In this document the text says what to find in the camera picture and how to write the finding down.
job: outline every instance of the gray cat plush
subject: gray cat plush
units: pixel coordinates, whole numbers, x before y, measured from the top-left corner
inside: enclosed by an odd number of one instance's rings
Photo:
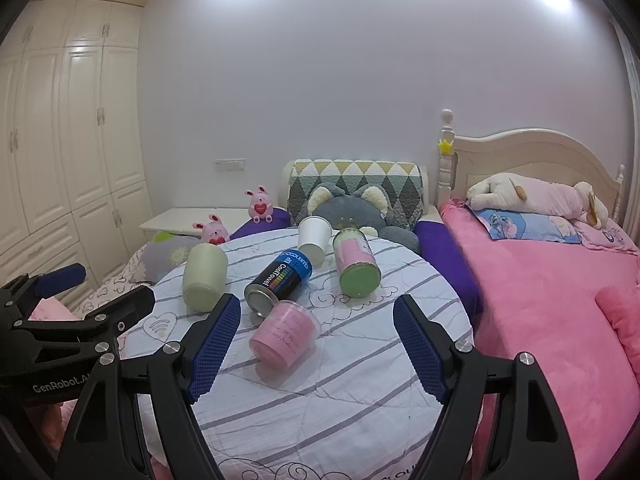
[[[366,234],[404,245],[420,254],[420,240],[409,229],[388,225],[393,211],[382,186],[362,186],[351,195],[334,184],[316,187],[306,204],[310,215],[321,216],[337,230],[355,227]]]

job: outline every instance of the stuffed animal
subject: stuffed animal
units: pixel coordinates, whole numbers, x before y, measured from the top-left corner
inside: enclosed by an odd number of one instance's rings
[[[247,190],[244,194],[251,197],[249,216],[254,223],[260,223],[260,220],[273,221],[273,200],[263,186],[259,186],[258,191]]]
[[[393,211],[381,186],[369,184],[347,195],[334,184],[321,184],[311,193],[306,209],[310,215],[328,220],[333,229],[355,227],[420,254],[420,240],[414,232],[388,225],[393,220]]]
[[[202,229],[200,241],[206,244],[220,245],[229,241],[229,232],[216,215],[209,215],[208,224],[194,224],[194,229]]]
[[[595,228],[606,225],[609,216],[587,182],[571,187],[515,173],[498,173],[470,187],[466,197],[474,211],[491,208],[561,216]]]

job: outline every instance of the cup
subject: cup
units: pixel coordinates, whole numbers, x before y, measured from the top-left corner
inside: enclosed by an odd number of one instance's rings
[[[344,294],[364,298],[378,288],[382,275],[362,231],[350,227],[335,235],[334,255]]]
[[[319,334],[316,316],[293,301],[279,301],[249,339],[249,348],[260,361],[283,372]]]
[[[298,250],[311,261],[314,268],[324,262],[332,228],[321,216],[308,216],[298,226]]]
[[[191,248],[182,277],[184,303],[194,312],[211,312],[225,292],[229,260],[213,244]]]

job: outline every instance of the pink bunny figurine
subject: pink bunny figurine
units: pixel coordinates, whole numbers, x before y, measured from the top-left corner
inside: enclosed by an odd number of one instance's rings
[[[229,241],[229,232],[222,225],[220,218],[209,215],[211,222],[208,224],[194,224],[194,229],[202,229],[200,241],[206,244],[220,245]]]
[[[249,206],[249,216],[254,219],[255,223],[260,220],[267,222],[273,221],[273,201],[267,190],[263,186],[258,186],[258,191],[245,191],[245,195],[251,197],[251,205]]]

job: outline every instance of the bedpost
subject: bedpost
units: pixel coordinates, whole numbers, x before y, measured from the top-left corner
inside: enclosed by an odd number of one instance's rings
[[[438,211],[442,205],[451,198],[451,169],[454,154],[453,142],[456,138],[456,134],[451,127],[451,123],[453,122],[453,112],[451,110],[442,111],[442,121],[444,122],[444,126],[442,127],[440,142],[438,143],[438,148],[440,150],[438,195],[436,197],[436,206],[438,207]]]
[[[625,165],[620,164],[618,168],[618,178],[616,182],[620,184],[620,190],[616,195],[616,201],[613,203],[613,211],[611,213],[611,219],[618,224],[618,219],[620,217],[620,202],[622,202],[622,193],[624,191],[623,184],[625,183]]]

